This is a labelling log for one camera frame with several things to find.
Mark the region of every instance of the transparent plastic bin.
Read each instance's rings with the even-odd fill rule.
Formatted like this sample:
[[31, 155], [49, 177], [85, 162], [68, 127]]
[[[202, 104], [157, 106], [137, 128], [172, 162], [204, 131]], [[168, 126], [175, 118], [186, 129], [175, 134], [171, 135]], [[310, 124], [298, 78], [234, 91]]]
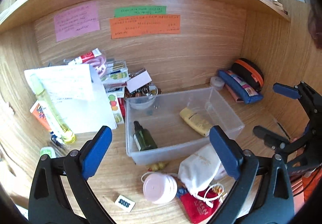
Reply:
[[[185, 107], [219, 125], [235, 140], [244, 124], [214, 88], [128, 98], [126, 100], [126, 153], [138, 165], [186, 157], [209, 143], [179, 115]], [[134, 141], [134, 121], [149, 130], [158, 148], [139, 152]]]

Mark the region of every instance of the yellow transparent bottle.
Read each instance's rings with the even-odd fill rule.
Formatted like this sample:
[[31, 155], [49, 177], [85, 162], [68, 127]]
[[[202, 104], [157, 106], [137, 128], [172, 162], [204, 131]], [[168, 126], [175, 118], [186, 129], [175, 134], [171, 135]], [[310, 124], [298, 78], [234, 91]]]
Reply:
[[35, 92], [35, 96], [39, 101], [39, 104], [46, 108], [48, 113], [50, 113], [51, 123], [56, 126], [57, 130], [61, 133], [62, 139], [65, 143], [73, 143], [76, 140], [76, 136], [73, 131], [65, 123], [64, 119], [59, 114], [58, 110], [55, 108], [48, 92], [46, 91], [44, 85], [41, 83], [36, 74], [30, 76], [32, 82], [32, 88]]

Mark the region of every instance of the blue pencil case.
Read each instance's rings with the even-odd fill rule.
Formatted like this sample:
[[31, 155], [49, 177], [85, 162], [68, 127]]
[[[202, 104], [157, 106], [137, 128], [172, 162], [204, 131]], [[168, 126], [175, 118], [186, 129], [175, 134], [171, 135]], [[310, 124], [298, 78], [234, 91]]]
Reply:
[[263, 99], [263, 95], [256, 92], [247, 82], [232, 71], [219, 70], [218, 75], [231, 89], [242, 98], [245, 104], [254, 103]]

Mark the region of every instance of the screw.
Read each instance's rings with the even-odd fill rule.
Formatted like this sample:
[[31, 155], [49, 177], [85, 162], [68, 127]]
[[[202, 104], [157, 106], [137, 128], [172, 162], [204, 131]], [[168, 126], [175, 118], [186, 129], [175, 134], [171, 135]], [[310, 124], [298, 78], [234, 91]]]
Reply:
[[78, 154], [78, 150], [72, 150], [69, 155], [75, 157]]
[[250, 157], [252, 155], [252, 152], [250, 150], [244, 150], [243, 153], [247, 157]]
[[45, 161], [47, 158], [48, 158], [48, 155], [47, 155], [47, 154], [44, 154], [44, 155], [42, 155], [42, 156], [40, 157], [40, 159], [41, 159], [42, 161]]
[[274, 155], [275, 159], [277, 159], [278, 161], [281, 161], [282, 160], [282, 156], [279, 155], [279, 154], [275, 154]]

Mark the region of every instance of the black pump nozzle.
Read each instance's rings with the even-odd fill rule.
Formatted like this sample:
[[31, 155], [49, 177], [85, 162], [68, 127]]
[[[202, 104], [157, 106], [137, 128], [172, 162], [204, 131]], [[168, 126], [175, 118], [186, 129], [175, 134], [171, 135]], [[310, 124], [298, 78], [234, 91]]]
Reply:
[[143, 130], [143, 127], [140, 125], [138, 121], [134, 121], [134, 130], [135, 132]]

